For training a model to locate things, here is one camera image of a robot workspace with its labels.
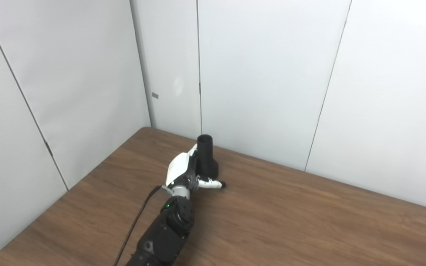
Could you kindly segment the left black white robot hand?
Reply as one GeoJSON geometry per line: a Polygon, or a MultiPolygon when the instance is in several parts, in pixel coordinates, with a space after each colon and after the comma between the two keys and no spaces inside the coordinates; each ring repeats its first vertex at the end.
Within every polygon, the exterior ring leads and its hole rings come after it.
{"type": "Polygon", "coordinates": [[[168,166],[165,187],[173,197],[190,199],[198,188],[224,189],[226,183],[201,173],[200,153],[195,144],[187,153],[177,155],[168,166]]]}

